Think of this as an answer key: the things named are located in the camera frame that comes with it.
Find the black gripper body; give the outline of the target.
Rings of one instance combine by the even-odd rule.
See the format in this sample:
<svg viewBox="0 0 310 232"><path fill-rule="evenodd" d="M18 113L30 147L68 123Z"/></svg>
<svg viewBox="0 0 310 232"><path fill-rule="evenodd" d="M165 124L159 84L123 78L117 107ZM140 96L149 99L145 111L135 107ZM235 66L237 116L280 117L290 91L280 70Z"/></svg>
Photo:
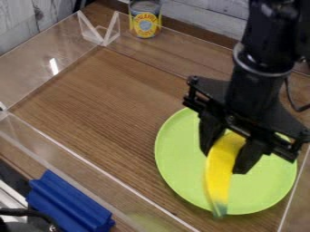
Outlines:
<svg viewBox="0 0 310 232"><path fill-rule="evenodd" d="M267 142L271 154L288 162L310 142L310 129L292 117L279 101L279 90L287 85L291 68L236 61L231 79L187 77L188 92L183 104L200 114L220 117L225 131L243 139Z"/></svg>

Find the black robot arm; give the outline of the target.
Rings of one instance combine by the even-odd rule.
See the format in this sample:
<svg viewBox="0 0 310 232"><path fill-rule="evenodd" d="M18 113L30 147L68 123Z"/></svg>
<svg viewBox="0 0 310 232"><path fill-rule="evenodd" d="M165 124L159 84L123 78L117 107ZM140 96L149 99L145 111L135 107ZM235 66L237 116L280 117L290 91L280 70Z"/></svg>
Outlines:
<svg viewBox="0 0 310 232"><path fill-rule="evenodd" d="M290 89L294 65L310 59L310 0L250 0L248 19L232 50L231 79L187 78L183 104L199 114L200 151L231 130L246 139L232 172L244 174L263 155L294 162L310 128L284 109L279 93Z"/></svg>

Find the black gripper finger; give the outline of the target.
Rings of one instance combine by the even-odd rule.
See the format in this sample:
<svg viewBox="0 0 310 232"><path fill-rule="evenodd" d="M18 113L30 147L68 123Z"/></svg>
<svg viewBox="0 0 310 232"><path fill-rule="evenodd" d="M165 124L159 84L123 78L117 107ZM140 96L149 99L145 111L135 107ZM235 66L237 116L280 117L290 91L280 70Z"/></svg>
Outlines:
<svg viewBox="0 0 310 232"><path fill-rule="evenodd" d="M223 122L223 119L204 111L200 114L199 123L200 151L204 155L208 155L212 145L223 136L224 131L225 123Z"/></svg>
<svg viewBox="0 0 310 232"><path fill-rule="evenodd" d="M235 159L232 173L247 174L263 155L270 154L271 149L266 141L255 138L246 139Z"/></svg>

